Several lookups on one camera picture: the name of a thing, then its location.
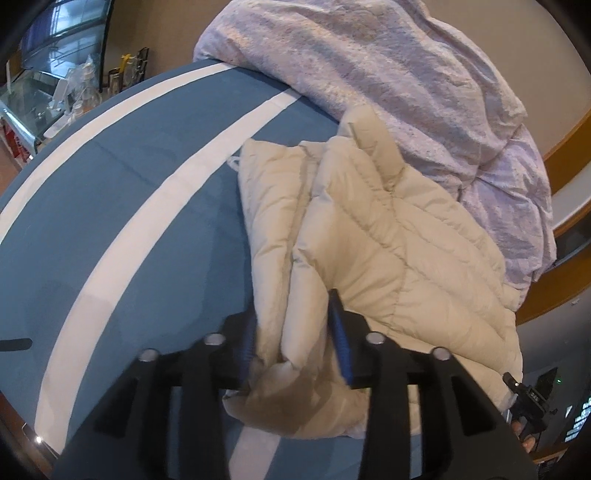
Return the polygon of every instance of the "plastic bottle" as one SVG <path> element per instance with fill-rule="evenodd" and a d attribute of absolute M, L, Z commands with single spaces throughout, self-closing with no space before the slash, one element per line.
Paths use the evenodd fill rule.
<path fill-rule="evenodd" d="M 100 105 L 101 98 L 98 89 L 95 87 L 95 66 L 89 61 L 82 67 L 82 91 L 78 101 L 82 103 L 83 113 L 89 112 L 95 106 Z"/>

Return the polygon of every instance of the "cream puffer jacket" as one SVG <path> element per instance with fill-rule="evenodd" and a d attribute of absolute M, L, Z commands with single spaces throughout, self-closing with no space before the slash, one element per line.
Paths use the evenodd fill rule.
<path fill-rule="evenodd" d="M 368 392 L 340 376 L 327 334 L 327 290 L 403 348 L 451 350 L 499 407 L 501 375 L 522 378 L 499 249 L 435 182 L 406 165 L 368 106 L 349 110 L 327 143 L 248 141 L 239 185 L 258 315 L 248 391 L 227 411 L 297 438 L 363 433 Z M 413 433 L 420 428 L 410 392 Z"/>

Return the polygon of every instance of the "human hand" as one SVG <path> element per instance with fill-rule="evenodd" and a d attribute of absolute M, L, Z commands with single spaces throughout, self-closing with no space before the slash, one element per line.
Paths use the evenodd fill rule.
<path fill-rule="evenodd" d="M 525 427 L 519 420 L 514 420 L 511 422 L 511 428 L 513 429 L 513 433 L 519 437 L 523 428 Z M 525 440 L 521 443 L 523 448 L 527 453 L 530 453 L 535 446 L 535 437 L 533 435 L 528 435 Z"/>

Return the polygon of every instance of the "glass shelf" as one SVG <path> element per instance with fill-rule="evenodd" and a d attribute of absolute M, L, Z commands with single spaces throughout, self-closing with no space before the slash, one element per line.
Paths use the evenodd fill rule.
<path fill-rule="evenodd" d="M 11 91 L 8 86 L 0 88 L 0 116 L 32 154 L 44 140 L 43 133 L 63 114 L 49 107 L 58 81 L 45 73 L 24 70 L 12 81 Z"/>

